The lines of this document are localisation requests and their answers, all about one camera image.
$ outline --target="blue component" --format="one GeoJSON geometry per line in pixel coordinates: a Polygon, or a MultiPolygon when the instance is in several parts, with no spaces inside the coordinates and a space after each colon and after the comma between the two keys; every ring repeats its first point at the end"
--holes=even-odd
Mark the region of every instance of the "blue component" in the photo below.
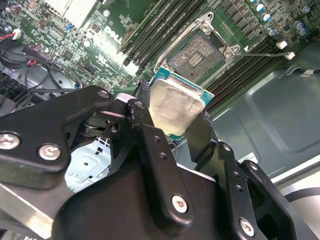
{"type": "Polygon", "coordinates": [[[66,26],[66,31],[68,32],[73,28],[74,28],[74,26],[70,23],[68,26],[66,26]]]}

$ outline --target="green circuit board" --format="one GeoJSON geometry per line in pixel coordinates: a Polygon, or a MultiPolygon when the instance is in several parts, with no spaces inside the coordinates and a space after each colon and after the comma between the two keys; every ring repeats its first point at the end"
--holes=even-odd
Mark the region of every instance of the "green circuit board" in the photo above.
{"type": "MultiPolygon", "coordinates": [[[[4,29],[5,26],[9,26],[22,30],[23,35],[19,41],[26,45],[43,44],[44,48],[41,51],[44,55],[52,61],[69,66],[86,85],[99,85],[113,94],[131,94],[141,79],[152,79],[159,54],[153,56],[142,75],[136,76],[138,66],[133,63],[124,66],[126,56],[120,49],[126,41],[135,38],[135,34],[144,29],[148,19],[157,14],[165,0],[92,0],[92,9],[80,27],[72,26],[68,19],[52,11],[48,4],[63,4],[65,1],[12,0],[10,4],[20,4],[23,10],[16,13],[3,11],[0,27],[4,29]]],[[[242,53],[245,53],[245,49],[250,52],[263,41],[268,36],[268,28],[282,32],[291,49],[298,51],[308,43],[308,34],[320,25],[320,9],[315,0],[260,0],[259,3],[264,4],[266,11],[271,15],[269,22],[262,22],[261,13],[254,11],[257,3],[244,0],[230,1],[230,4],[236,7],[235,13],[241,15],[241,18],[236,19],[235,13],[231,13],[230,8],[227,9],[225,1],[228,0],[206,1],[175,36],[179,36],[183,29],[199,16],[213,12],[212,26],[229,45],[239,44],[242,53]],[[305,6],[310,8],[307,13],[302,11],[305,6]],[[250,33],[254,32],[250,37],[238,26],[237,22],[240,19],[245,19],[250,33]],[[295,21],[303,21],[309,33],[300,35],[295,29],[295,21]]],[[[174,40],[175,38],[170,39],[163,49],[174,40]]],[[[225,71],[236,61],[226,67],[225,71]]],[[[214,82],[215,77],[211,76],[215,68],[207,72],[197,83],[205,88],[214,82]]]]}

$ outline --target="chip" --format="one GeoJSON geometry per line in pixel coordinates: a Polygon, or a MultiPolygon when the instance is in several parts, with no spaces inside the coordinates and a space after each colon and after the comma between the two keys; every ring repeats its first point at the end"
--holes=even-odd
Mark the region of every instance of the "chip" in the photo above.
{"type": "Polygon", "coordinates": [[[72,52],[70,52],[69,50],[66,50],[62,56],[66,60],[70,61],[74,57],[74,54],[72,52]]]}
{"type": "Polygon", "coordinates": [[[246,37],[247,37],[249,40],[253,39],[255,36],[257,36],[257,33],[256,33],[255,31],[251,31],[250,33],[248,33],[248,34],[246,35],[246,37]]]}
{"type": "Polygon", "coordinates": [[[96,85],[103,88],[103,89],[106,87],[106,84],[103,83],[102,81],[99,81],[96,85]]]}
{"type": "Polygon", "coordinates": [[[247,24],[247,21],[242,18],[236,25],[241,29],[247,24]]]}
{"type": "Polygon", "coordinates": [[[101,30],[101,27],[97,26],[96,29],[95,29],[95,32],[96,32],[96,33],[99,33],[100,30],[101,30]]]}
{"type": "Polygon", "coordinates": [[[87,70],[92,75],[95,74],[96,71],[97,71],[97,69],[94,66],[92,66],[91,64],[89,64],[87,62],[84,64],[84,68],[85,68],[85,70],[87,70]]]}
{"type": "Polygon", "coordinates": [[[197,83],[224,59],[224,55],[206,35],[198,32],[169,60],[168,65],[187,80],[197,83]]]}
{"type": "Polygon", "coordinates": [[[241,29],[241,31],[244,34],[248,34],[252,30],[252,27],[250,25],[246,25],[244,28],[241,29]]]}
{"type": "Polygon", "coordinates": [[[231,2],[230,0],[224,0],[224,1],[221,3],[221,6],[222,6],[224,9],[227,9],[231,4],[232,4],[232,2],[231,2]]]}
{"type": "Polygon", "coordinates": [[[229,7],[229,8],[227,9],[226,12],[231,16],[231,15],[233,15],[236,11],[237,11],[236,6],[235,6],[235,5],[232,5],[231,7],[229,7]]]}
{"type": "Polygon", "coordinates": [[[242,18],[242,15],[240,12],[237,12],[233,17],[232,17],[232,20],[234,22],[238,22],[240,19],[242,18]]]}

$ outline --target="ram slot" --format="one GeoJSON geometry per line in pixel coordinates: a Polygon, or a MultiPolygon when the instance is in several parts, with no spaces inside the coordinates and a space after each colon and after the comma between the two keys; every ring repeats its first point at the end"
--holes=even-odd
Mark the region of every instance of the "ram slot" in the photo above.
{"type": "Polygon", "coordinates": [[[186,24],[188,19],[198,10],[200,6],[202,6],[206,0],[194,0],[192,3],[188,6],[188,10],[181,15],[174,24],[167,29],[164,35],[162,35],[161,38],[159,38],[159,42],[156,43],[156,46],[151,48],[151,51],[148,52],[148,49],[144,51],[144,54],[139,56],[139,59],[137,61],[138,64],[140,64],[140,72],[143,71],[146,67],[146,65],[150,62],[152,58],[154,58],[157,53],[162,50],[165,44],[167,44],[170,39],[173,38],[174,35],[176,35],[180,29],[186,24]]]}
{"type": "Polygon", "coordinates": [[[168,15],[176,8],[180,0],[170,0],[167,1],[162,8],[159,10],[159,13],[154,16],[154,18],[144,27],[143,31],[134,39],[132,42],[127,42],[121,51],[125,54],[127,52],[130,55],[133,55],[141,44],[144,44],[145,41],[157,30],[164,19],[167,19],[168,15]]]}
{"type": "MultiPolygon", "coordinates": [[[[274,47],[272,40],[264,40],[250,53],[279,53],[279,49],[274,47]]],[[[245,56],[235,65],[227,70],[221,77],[215,80],[206,90],[214,94],[213,101],[206,107],[208,112],[212,112],[227,102],[238,93],[247,90],[248,85],[258,78],[261,73],[267,71],[274,64],[280,61],[278,57],[268,56],[245,56]]]]}
{"type": "Polygon", "coordinates": [[[188,7],[192,5],[192,2],[198,1],[199,0],[188,0],[180,2],[177,8],[170,13],[168,18],[165,19],[165,21],[159,26],[156,32],[148,39],[148,41],[146,41],[145,44],[142,44],[139,47],[134,55],[134,62],[136,64],[139,64],[139,59],[142,58],[148,50],[156,47],[155,43],[163,36],[164,33],[168,31],[168,29],[177,21],[177,19],[180,19],[180,16],[185,14],[185,9],[188,9],[189,11],[188,7]]]}

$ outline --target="capacitor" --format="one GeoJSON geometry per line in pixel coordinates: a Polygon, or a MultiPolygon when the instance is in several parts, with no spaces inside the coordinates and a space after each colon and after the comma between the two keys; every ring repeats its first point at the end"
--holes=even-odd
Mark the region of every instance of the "capacitor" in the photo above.
{"type": "Polygon", "coordinates": [[[271,16],[268,13],[262,13],[260,16],[260,20],[263,22],[269,22],[271,16]]]}
{"type": "Polygon", "coordinates": [[[20,4],[11,5],[9,8],[10,8],[11,13],[18,13],[23,10],[23,8],[20,4]]]}
{"type": "Polygon", "coordinates": [[[268,34],[269,36],[274,36],[274,35],[276,35],[276,31],[273,30],[272,28],[268,28],[266,30],[266,34],[268,34]]]}
{"type": "Polygon", "coordinates": [[[105,16],[106,18],[110,16],[110,11],[108,9],[103,11],[103,16],[105,16]]]}
{"type": "Polygon", "coordinates": [[[7,33],[11,33],[12,32],[12,27],[10,25],[5,25],[3,28],[7,33]]]}
{"type": "Polygon", "coordinates": [[[301,29],[303,29],[305,27],[305,24],[300,21],[295,21],[293,24],[293,27],[300,31],[301,29]]]}
{"type": "Polygon", "coordinates": [[[43,48],[44,48],[44,45],[42,43],[38,43],[38,44],[34,45],[33,50],[35,50],[36,52],[39,52],[43,48]]]}
{"type": "Polygon", "coordinates": [[[89,48],[91,46],[91,40],[90,39],[87,39],[83,42],[83,45],[86,47],[86,48],[89,48]]]}
{"type": "Polygon", "coordinates": [[[300,36],[304,36],[308,33],[308,29],[302,28],[301,30],[297,30],[296,33],[299,34],[300,36]]]}
{"type": "Polygon", "coordinates": [[[256,11],[256,12],[262,12],[265,10],[265,6],[261,3],[257,3],[256,5],[253,6],[253,9],[256,11]]]}
{"type": "Polygon", "coordinates": [[[310,12],[310,7],[309,7],[309,6],[304,6],[304,7],[302,8],[302,13],[303,13],[303,14],[307,14],[308,12],[310,12]]]}

